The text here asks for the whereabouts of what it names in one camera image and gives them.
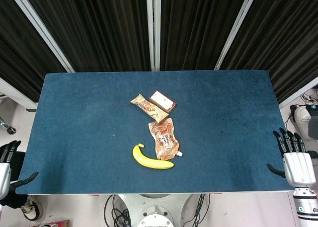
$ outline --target chair wheel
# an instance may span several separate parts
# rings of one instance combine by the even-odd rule
[[[8,134],[11,134],[11,135],[16,133],[16,129],[13,127],[8,128],[6,131],[8,132]]]

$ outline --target white floor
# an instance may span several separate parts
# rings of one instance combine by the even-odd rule
[[[284,120],[288,109],[281,110]],[[0,145],[21,140],[20,151],[25,151],[30,136],[34,113],[27,112],[10,99],[0,102],[0,116],[17,129],[9,135],[0,129]],[[36,222],[27,221],[20,209],[2,208],[0,227],[32,227],[41,223],[71,220],[72,227],[105,227],[103,208],[107,195],[49,195],[37,196],[43,206],[43,217]],[[198,195],[192,195],[183,210],[182,221],[192,219]],[[202,208],[206,210],[207,199]],[[291,193],[222,193],[211,194],[211,204],[202,227],[299,227]]]

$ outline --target metal frame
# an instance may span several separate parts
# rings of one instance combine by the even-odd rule
[[[297,99],[299,96],[301,96],[303,93],[305,93],[307,90],[313,88],[314,86],[318,85],[318,77],[316,77],[314,80],[306,84],[303,88],[297,90],[295,93],[293,93],[291,96],[289,96],[287,99],[285,99],[283,102],[279,104],[279,108],[282,109],[286,105],[288,105],[293,100]]]
[[[155,71],[160,71],[161,0],[154,0]]]
[[[5,80],[0,78],[0,91],[17,102],[18,104],[22,105],[26,109],[36,109],[37,104],[14,88],[12,85],[7,83]]]
[[[147,15],[148,15],[148,36],[149,36],[149,52],[151,71],[155,71],[154,67],[154,4],[153,0],[147,0]]]
[[[75,72],[29,0],[14,0],[67,72]]]
[[[214,70],[219,70],[220,67],[221,67],[221,64],[226,56],[226,54],[228,53],[238,31],[239,31],[239,28],[240,26],[242,25],[245,17],[246,17],[246,14],[250,8],[250,6],[252,5],[254,0],[244,0],[243,4],[242,4],[242,7],[240,8],[240,11],[238,12],[238,16],[233,24],[233,27],[229,33],[229,36],[224,44],[224,47],[223,47],[223,50],[219,56],[219,59],[214,67]]]

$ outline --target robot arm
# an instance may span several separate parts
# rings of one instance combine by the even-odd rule
[[[14,190],[15,188],[25,185],[32,181],[36,176],[37,172],[33,173],[29,178],[23,181],[17,181],[10,183],[11,179],[11,168],[10,161],[13,153],[16,151],[17,147],[20,145],[21,141],[13,141],[9,144],[0,147],[0,200],[7,196],[8,192]]]
[[[284,170],[276,170],[268,164],[268,169],[276,175],[286,178],[295,188],[294,202],[301,227],[315,227],[318,224],[318,200],[316,191],[310,187],[316,183],[311,156],[306,152],[302,138],[280,128],[282,136],[273,131],[281,152]]]

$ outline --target banana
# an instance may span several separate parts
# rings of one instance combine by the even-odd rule
[[[140,151],[140,147],[143,147],[143,145],[136,145],[134,147],[133,156],[135,160],[142,166],[154,169],[169,169],[173,167],[174,164],[170,161],[156,160],[144,156]]]

